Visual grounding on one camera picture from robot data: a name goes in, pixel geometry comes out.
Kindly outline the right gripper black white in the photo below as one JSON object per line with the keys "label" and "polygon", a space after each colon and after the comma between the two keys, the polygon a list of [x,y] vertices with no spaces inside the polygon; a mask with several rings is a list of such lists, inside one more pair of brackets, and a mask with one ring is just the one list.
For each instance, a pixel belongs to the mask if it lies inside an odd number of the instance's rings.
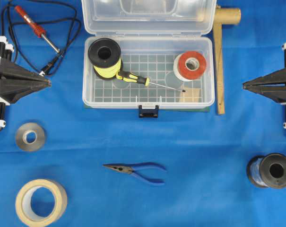
{"label": "right gripper black white", "polygon": [[281,105],[285,105],[286,111],[286,86],[266,86],[286,84],[286,43],[282,45],[282,50],[284,51],[285,68],[272,72],[266,76],[247,81],[243,83],[243,89],[267,97]]}

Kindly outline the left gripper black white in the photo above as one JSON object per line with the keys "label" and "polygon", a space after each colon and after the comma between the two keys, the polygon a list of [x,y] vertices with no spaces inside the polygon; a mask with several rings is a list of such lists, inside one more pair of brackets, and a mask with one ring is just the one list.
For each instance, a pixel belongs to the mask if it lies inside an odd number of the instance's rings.
{"label": "left gripper black white", "polygon": [[7,105],[14,104],[24,96],[51,86],[51,82],[44,76],[11,62],[13,52],[13,45],[8,43],[5,36],[0,36],[0,75],[7,79],[28,80],[0,81],[0,131],[6,126],[4,116]]}

